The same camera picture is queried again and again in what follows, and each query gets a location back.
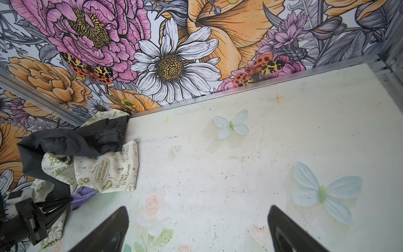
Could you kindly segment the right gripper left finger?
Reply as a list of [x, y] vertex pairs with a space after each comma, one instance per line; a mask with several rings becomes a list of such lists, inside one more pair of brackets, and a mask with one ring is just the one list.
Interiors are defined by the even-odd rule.
[[128, 211], [125, 206], [122, 206], [73, 247], [70, 252], [121, 252], [128, 228]]

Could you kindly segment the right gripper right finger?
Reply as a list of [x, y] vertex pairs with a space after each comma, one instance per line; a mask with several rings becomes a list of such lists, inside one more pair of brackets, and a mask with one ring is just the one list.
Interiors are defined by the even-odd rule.
[[270, 208], [268, 226], [275, 252], [328, 252], [275, 205]]

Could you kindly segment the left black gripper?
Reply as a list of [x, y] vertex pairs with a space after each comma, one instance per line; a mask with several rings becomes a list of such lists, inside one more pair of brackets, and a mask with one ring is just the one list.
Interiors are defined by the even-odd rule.
[[17, 248], [29, 239], [33, 245], [48, 237], [48, 231], [71, 205], [68, 196], [54, 201], [34, 202], [35, 190], [11, 192], [1, 198], [1, 249]]

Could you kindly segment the lavender purple cloth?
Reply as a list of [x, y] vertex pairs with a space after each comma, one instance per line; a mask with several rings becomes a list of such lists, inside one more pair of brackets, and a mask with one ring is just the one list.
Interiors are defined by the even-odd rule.
[[71, 202], [71, 210], [75, 211], [80, 208], [82, 205], [90, 201], [93, 197], [99, 194], [98, 190], [88, 188], [88, 187], [81, 187], [75, 193], [73, 193], [72, 202]]

